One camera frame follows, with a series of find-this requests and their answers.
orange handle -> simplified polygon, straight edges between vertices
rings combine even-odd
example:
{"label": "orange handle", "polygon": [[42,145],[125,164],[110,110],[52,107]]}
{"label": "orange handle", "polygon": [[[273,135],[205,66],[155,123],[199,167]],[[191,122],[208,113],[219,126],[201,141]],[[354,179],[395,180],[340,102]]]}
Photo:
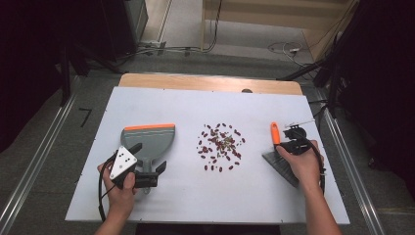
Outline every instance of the orange handle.
{"label": "orange handle", "polygon": [[280,131],[278,130],[277,122],[273,121],[271,123],[271,135],[272,135],[272,143],[274,145],[279,145],[280,141]]}

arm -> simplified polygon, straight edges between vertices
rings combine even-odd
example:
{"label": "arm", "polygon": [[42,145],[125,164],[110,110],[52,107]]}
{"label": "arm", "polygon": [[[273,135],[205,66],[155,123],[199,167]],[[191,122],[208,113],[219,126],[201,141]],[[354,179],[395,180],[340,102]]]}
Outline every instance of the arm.
{"label": "arm", "polygon": [[[99,165],[98,170],[100,171],[102,167],[102,164]],[[103,179],[107,191],[110,190],[114,184],[110,180],[110,170],[108,168],[104,171]],[[107,219],[95,232],[96,235],[121,233],[134,207],[134,195],[137,192],[137,189],[134,189],[134,184],[135,176],[134,173],[130,172],[124,179],[123,189],[114,187],[108,193],[110,209],[107,214]]]}
{"label": "arm", "polygon": [[[311,140],[311,143],[318,149],[316,141]],[[320,188],[320,171],[312,149],[299,156],[287,153],[281,146],[277,147],[277,151],[290,164],[294,175],[300,182],[305,196],[307,233],[310,235],[342,234]]]}

table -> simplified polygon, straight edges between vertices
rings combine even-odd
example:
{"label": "table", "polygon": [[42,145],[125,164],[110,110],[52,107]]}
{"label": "table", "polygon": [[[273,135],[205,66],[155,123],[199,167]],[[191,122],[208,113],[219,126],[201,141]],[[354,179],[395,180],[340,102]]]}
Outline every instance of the table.
{"label": "table", "polygon": [[[350,21],[357,0],[223,0],[220,21],[302,28],[314,61],[322,59],[336,34]],[[219,0],[204,0],[201,50],[206,20],[216,19]]]}
{"label": "table", "polygon": [[[242,94],[243,89],[255,93]],[[271,120],[281,120],[284,128],[284,124],[291,121],[312,118],[306,99],[300,94],[300,86],[291,81],[125,74],[107,105],[67,220],[99,220],[94,205],[97,191],[91,185],[96,184],[96,165],[105,160],[106,153],[119,146],[117,133],[121,129],[132,124],[171,120],[176,123],[176,135],[164,156],[167,169],[159,178],[159,187],[152,189],[149,196],[136,196],[140,206],[134,208],[130,220],[230,224],[305,222],[302,192],[289,185],[260,156],[261,151],[273,149],[269,133]],[[242,105],[234,106],[234,101]],[[212,110],[219,111],[220,115],[206,116],[204,113]],[[229,125],[232,123],[233,129],[238,128],[251,143],[242,146],[240,142],[238,151],[243,158],[240,164],[234,165],[235,168],[228,168],[229,163],[223,158],[220,162],[224,166],[223,172],[219,168],[213,170],[213,167],[211,171],[204,169],[208,163],[196,154],[198,147],[193,145],[200,141],[200,128],[207,128],[204,123],[219,121],[228,123],[226,128],[232,128]],[[313,122],[302,127],[309,138],[322,143]],[[324,146],[320,147],[325,155]],[[346,209],[330,164],[326,162],[325,166],[329,207],[338,223],[347,224]]]}

floor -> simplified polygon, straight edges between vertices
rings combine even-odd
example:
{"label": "floor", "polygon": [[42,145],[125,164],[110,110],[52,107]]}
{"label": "floor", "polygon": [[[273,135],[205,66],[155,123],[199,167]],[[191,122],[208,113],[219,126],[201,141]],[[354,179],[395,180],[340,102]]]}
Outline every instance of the floor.
{"label": "floor", "polygon": [[[159,6],[162,12],[169,9],[167,18],[159,14],[158,23],[164,25],[163,30],[145,33],[146,43],[160,43],[166,46],[199,46],[200,20],[199,1],[173,0],[147,1],[149,9],[156,12]],[[209,54],[184,56],[179,52],[164,52],[162,55],[137,55],[123,65],[123,69],[132,72],[169,72],[189,74],[220,74],[275,79],[288,75],[299,69],[282,52],[275,48],[274,53],[268,46],[274,42],[300,42],[303,37],[295,28],[258,27],[219,23],[216,46]],[[312,63],[307,50],[295,56],[296,62]],[[308,100],[317,100],[316,89],[310,79],[315,73],[297,79]],[[105,69],[92,70],[88,77],[77,77],[73,82],[74,96],[71,106],[65,113],[59,107],[61,92],[58,91],[39,110],[38,114],[27,124],[15,143],[0,154],[0,205],[10,203],[10,196],[19,186],[24,173],[32,159],[40,154],[44,158],[42,167],[26,178],[32,181],[31,190],[22,195],[24,203],[17,208],[16,217],[7,234],[91,234],[99,223],[66,222],[65,215],[76,186],[77,177],[81,173],[94,136],[99,127],[101,117],[110,98],[112,89],[117,86],[120,75],[112,74]],[[314,113],[320,107],[310,107]],[[91,110],[85,122],[87,111]],[[53,136],[45,153],[36,153],[43,137],[48,135],[49,127],[55,123],[57,114],[63,114],[65,121],[57,126],[58,133]],[[338,111],[338,124],[349,147],[353,162],[360,173],[372,203],[378,213],[385,233],[373,233],[368,229],[356,201],[353,187],[350,185],[344,164],[342,163],[336,143],[326,121],[322,121],[321,136],[326,152],[335,170],[339,189],[343,193],[344,203],[351,225],[342,227],[345,234],[413,234],[415,222],[415,203],[405,189],[404,182],[387,170],[375,170],[367,166],[370,156],[365,148],[361,130],[351,121],[346,113]],[[303,224],[285,225],[282,234],[305,234]],[[134,234],[135,225],[127,224],[124,234]]]}

hand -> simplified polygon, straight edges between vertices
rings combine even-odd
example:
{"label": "hand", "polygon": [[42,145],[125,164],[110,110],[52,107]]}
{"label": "hand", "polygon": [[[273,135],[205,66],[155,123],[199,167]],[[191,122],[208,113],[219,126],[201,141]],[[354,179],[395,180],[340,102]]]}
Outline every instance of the hand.
{"label": "hand", "polygon": [[[101,171],[103,164],[98,166],[98,171]],[[112,164],[108,164],[108,167],[104,169],[103,180],[105,187],[108,190],[113,188],[114,184],[110,180],[110,168]],[[108,219],[127,220],[134,207],[134,195],[138,189],[134,188],[135,175],[129,172],[124,179],[123,188],[119,189],[114,187],[109,193],[108,198],[110,201],[110,209],[107,215]]]}
{"label": "hand", "polygon": [[[311,143],[318,150],[317,141],[310,140]],[[320,180],[320,170],[318,167],[318,161],[315,158],[315,153],[310,148],[301,155],[292,155],[288,153],[283,147],[277,146],[278,153],[285,159],[291,166],[296,178],[299,180],[301,187],[304,186],[318,186]]]}

